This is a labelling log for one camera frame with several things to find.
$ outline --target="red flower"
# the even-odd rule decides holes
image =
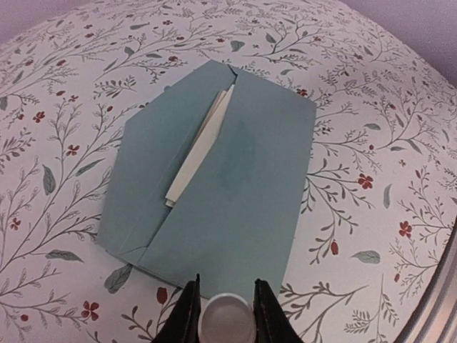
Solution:
[[[85,309],[83,312],[81,312],[81,316],[83,318],[87,318],[89,315],[93,321],[96,321],[99,318],[98,314],[95,313],[95,310],[100,307],[99,304],[96,302],[93,302],[92,304],[89,304],[89,302],[84,302],[83,307]]]
[[[40,111],[37,112],[32,119],[38,124],[44,117],[44,111]]]
[[[358,178],[357,182],[358,182],[358,184],[360,184],[362,186],[363,189],[373,188],[373,185],[371,184],[371,182],[373,182],[372,177],[366,177],[363,174],[360,174],[358,176],[359,176],[359,178]]]
[[[66,155],[75,156],[76,154],[78,154],[78,150],[79,150],[79,145],[73,146],[73,144],[71,144],[71,145],[69,145],[69,150],[67,151]]]
[[[11,225],[9,227],[11,227],[14,231],[17,231],[17,229],[19,228],[19,225],[21,225],[21,221],[17,220],[17,218],[13,218],[13,222],[11,223]]]
[[[338,244],[335,241],[331,242],[330,250],[333,255],[338,255]]]
[[[411,238],[411,231],[413,231],[413,227],[408,222],[400,223],[400,231],[398,231],[400,236]]]
[[[308,91],[306,91],[306,89],[297,89],[297,94],[301,96],[307,96]]]
[[[166,288],[163,288],[163,287],[159,287],[157,289],[157,301],[159,302],[159,304],[163,305],[165,304],[166,300],[169,298],[169,295],[166,291]]]

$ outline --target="floral tablecloth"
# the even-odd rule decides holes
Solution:
[[[125,121],[208,59],[318,106],[280,294],[300,337],[401,331],[456,215],[457,99],[380,26],[334,0],[95,1],[0,49],[1,342],[160,330],[179,289],[94,240]]]

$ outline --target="envelope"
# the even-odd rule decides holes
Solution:
[[[220,91],[234,84],[219,136],[174,208],[166,193]],[[170,284],[196,274],[201,295],[277,294],[291,251],[316,105],[246,71],[209,61],[129,119],[98,243]]]

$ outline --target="blue envelope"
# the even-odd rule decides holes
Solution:
[[[219,136],[173,209],[165,195],[220,90],[235,83]],[[129,119],[98,243],[176,286],[252,299],[255,279],[278,292],[301,205],[316,105],[209,61]]]

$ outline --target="floral pattern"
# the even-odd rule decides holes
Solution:
[[[208,59],[317,105],[293,327],[394,341],[453,226],[457,92],[337,0],[100,0],[0,46],[0,341],[155,337],[180,289],[94,241],[125,121]]]

